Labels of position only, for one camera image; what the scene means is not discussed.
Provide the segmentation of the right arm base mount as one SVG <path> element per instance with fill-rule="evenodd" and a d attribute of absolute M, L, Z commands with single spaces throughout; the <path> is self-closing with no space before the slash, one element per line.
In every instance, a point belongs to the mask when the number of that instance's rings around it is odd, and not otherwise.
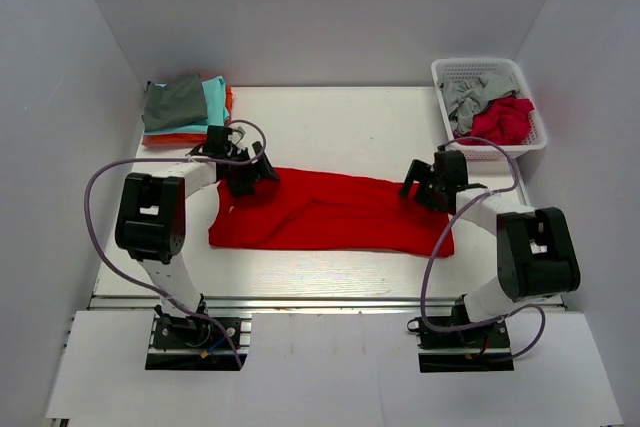
<path fill-rule="evenodd" d="M 507 372 L 514 370 L 506 326 L 488 326 L 456 332 L 436 332 L 420 317 L 407 322 L 418 339 L 421 373 Z"/>

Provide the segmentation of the red t-shirt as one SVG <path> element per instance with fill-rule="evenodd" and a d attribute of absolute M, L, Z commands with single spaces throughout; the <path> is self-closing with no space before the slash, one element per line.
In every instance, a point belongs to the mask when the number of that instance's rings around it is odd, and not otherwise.
<path fill-rule="evenodd" d="M 214 248 L 280 251 L 385 251 L 428 257 L 449 222 L 398 195 L 387 180 L 280 168 L 234 197 L 218 184 L 219 210 L 209 227 Z"/>

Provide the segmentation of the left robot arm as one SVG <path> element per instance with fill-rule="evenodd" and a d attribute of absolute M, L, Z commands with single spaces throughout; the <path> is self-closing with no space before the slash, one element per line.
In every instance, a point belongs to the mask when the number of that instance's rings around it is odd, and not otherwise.
<path fill-rule="evenodd" d="M 262 180 L 280 180 L 266 155 L 266 138 L 245 147 L 243 137 L 240 127 L 210 127 L 183 161 L 155 174 L 131 172 L 123 185 L 116 245 L 145 270 L 161 297 L 161 313 L 180 318 L 177 334 L 191 346 L 209 339 L 212 324 L 182 256 L 187 199 L 220 181 L 244 196 Z"/>

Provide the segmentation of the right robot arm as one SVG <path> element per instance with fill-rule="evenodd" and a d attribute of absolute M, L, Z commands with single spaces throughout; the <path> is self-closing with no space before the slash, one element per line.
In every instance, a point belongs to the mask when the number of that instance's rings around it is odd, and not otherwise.
<path fill-rule="evenodd" d="M 420 315 L 426 329 L 453 333 L 472 346 L 484 338 L 488 325 L 529 307 L 531 299 L 553 297 L 578 289 L 581 274 L 564 213 L 555 207 L 534 208 L 513 203 L 506 194 L 517 188 L 491 190 L 468 178 L 462 152 L 441 147 L 428 164 L 411 162 L 399 195 L 416 187 L 414 200 L 427 209 L 450 216 L 429 257 L 420 292 Z M 496 276 L 462 295 L 445 323 L 427 316 L 426 293 L 435 258 L 455 222 L 465 220 L 496 239 Z"/>

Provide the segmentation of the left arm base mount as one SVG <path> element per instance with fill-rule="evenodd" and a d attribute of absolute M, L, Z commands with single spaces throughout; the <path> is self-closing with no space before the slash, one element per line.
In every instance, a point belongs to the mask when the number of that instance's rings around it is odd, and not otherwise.
<path fill-rule="evenodd" d="M 154 308 L 147 371 L 239 372 L 248 355 L 241 317 L 218 318 L 222 329 L 199 318 L 175 317 Z"/>

